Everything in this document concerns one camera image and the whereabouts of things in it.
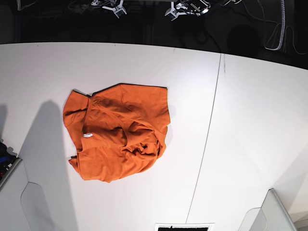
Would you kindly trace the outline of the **orange t-shirt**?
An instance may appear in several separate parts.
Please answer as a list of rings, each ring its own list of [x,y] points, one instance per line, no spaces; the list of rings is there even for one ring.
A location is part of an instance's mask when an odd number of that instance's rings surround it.
[[[148,170],[165,149],[167,88],[117,84],[92,95],[71,91],[63,121],[83,180],[112,182]]]

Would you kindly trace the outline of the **blue black clutter bin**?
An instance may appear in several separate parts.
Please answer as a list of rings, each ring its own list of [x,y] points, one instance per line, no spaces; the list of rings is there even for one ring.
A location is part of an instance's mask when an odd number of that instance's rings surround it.
[[[18,158],[8,152],[7,146],[0,140],[0,180],[3,180]]]

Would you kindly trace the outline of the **grey panel bottom left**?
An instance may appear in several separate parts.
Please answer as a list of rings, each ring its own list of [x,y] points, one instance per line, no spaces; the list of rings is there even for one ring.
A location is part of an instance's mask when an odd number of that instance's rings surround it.
[[[48,198],[39,184],[30,182],[19,158],[0,180],[2,231],[77,231],[70,209],[62,196]]]

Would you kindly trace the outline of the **grey panel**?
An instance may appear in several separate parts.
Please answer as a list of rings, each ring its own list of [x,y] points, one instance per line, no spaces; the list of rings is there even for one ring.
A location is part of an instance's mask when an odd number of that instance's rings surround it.
[[[70,209],[62,196],[48,198],[39,184],[30,182],[19,158],[0,180],[2,231],[77,231]]]
[[[268,190],[261,207],[250,209],[238,231],[297,231],[274,188]]]

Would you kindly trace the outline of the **black white marker card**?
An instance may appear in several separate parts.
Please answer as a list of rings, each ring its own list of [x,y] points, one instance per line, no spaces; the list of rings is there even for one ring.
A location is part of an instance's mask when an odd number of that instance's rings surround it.
[[[155,231],[212,231],[214,223],[196,223],[196,224],[165,224],[156,223]]]

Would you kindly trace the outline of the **grey panel bottom right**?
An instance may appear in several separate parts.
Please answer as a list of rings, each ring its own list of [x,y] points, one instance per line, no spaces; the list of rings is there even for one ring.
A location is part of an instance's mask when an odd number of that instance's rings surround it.
[[[297,231],[274,188],[268,190],[261,207],[250,209],[238,231]]]

